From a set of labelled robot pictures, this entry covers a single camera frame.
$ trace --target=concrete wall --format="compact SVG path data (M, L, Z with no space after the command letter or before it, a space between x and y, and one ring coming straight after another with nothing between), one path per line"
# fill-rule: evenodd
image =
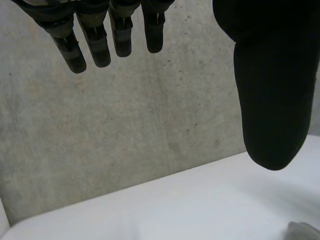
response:
M0 13L0 196L11 224L245 150L234 44L211 0L171 6L159 54L147 51L139 9L131 56L116 56L110 34L103 69L76 23L79 75L12 2Z

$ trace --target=white table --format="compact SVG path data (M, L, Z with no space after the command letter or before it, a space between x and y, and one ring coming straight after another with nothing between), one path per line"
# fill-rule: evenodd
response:
M281 171L247 153L32 217L1 240L280 240L320 229L320 137Z

